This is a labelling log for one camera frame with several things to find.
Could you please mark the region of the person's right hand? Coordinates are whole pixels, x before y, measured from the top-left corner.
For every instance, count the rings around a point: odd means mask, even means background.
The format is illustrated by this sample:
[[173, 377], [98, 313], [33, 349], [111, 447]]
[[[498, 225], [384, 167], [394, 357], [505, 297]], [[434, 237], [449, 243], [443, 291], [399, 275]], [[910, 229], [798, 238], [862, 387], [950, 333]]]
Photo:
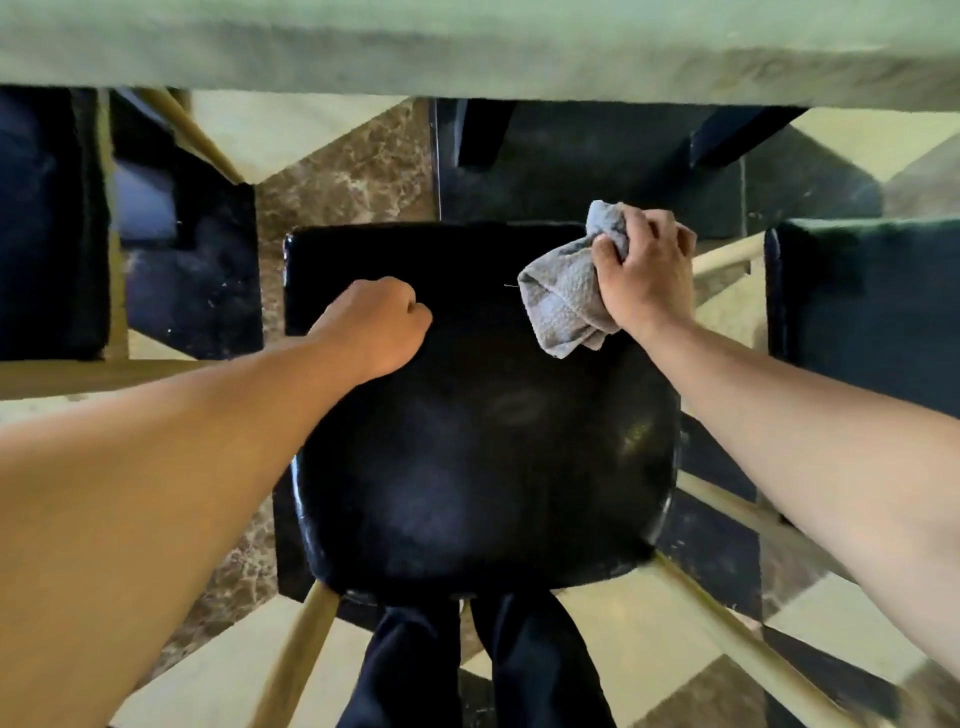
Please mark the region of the person's right hand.
[[639, 344], [663, 326], [693, 320], [692, 261], [697, 234], [663, 209], [642, 210], [619, 202], [629, 237], [627, 272], [613, 289], [600, 289], [606, 310]]

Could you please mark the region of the person's right forearm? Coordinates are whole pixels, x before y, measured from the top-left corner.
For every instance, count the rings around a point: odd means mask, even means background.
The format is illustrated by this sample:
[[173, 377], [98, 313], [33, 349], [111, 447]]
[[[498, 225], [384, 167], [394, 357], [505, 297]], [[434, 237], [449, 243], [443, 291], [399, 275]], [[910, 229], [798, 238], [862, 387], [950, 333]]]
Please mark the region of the person's right forearm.
[[754, 485], [960, 681], [960, 420], [651, 306], [620, 326]]

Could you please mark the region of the grey cleaning cloth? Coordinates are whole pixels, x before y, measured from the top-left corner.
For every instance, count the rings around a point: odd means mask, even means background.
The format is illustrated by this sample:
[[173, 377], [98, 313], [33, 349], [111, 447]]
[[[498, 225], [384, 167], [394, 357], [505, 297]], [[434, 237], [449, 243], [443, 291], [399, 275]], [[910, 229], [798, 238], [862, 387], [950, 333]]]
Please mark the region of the grey cleaning cloth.
[[593, 260], [593, 244], [606, 236], [618, 261], [629, 253], [629, 237], [619, 205], [594, 200], [584, 235], [551, 249], [528, 264], [517, 282], [534, 336], [547, 355], [565, 359], [576, 349], [598, 351], [620, 326], [604, 304]]

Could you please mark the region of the black chair with wooden legs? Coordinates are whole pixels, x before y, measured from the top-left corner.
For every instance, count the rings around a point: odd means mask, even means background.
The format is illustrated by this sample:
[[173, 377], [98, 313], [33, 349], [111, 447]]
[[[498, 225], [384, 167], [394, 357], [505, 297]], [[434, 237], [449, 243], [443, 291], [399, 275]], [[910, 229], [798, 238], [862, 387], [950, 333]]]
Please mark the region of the black chair with wooden legs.
[[392, 276], [433, 312], [402, 369], [354, 389], [292, 462], [316, 583], [248, 728], [287, 728], [342, 596], [406, 604], [661, 577], [726, 655], [807, 728], [858, 723], [655, 544], [678, 480], [680, 400], [626, 334], [557, 359], [518, 289], [582, 223], [350, 224], [283, 244], [286, 332], [356, 279]]
[[772, 357], [960, 419], [960, 216], [787, 220], [694, 275], [753, 260]]
[[131, 359], [109, 92], [0, 87], [0, 402], [202, 370]]
[[441, 221], [584, 222], [594, 200], [663, 209], [702, 239], [742, 237], [745, 156], [807, 109], [430, 102]]
[[255, 192], [186, 150], [132, 91], [110, 93], [126, 317], [205, 360], [264, 346]]

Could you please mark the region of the person's left hand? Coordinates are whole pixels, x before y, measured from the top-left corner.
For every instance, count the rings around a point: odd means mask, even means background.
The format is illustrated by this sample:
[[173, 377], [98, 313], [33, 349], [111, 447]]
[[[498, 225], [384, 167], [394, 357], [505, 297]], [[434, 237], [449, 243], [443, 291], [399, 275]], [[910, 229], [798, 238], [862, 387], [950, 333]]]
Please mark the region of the person's left hand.
[[406, 340], [403, 319], [418, 302], [414, 288], [393, 276], [358, 279], [311, 326], [308, 339], [353, 384], [382, 378], [409, 363], [423, 346]]

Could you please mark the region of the person's left forearm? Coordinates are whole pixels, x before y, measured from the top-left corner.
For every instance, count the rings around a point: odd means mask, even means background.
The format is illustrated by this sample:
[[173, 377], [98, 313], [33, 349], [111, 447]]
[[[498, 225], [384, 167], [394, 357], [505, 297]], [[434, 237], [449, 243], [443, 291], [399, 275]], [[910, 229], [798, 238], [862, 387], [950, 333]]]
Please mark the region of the person's left forearm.
[[306, 338], [0, 426], [0, 728], [106, 728], [357, 354]]

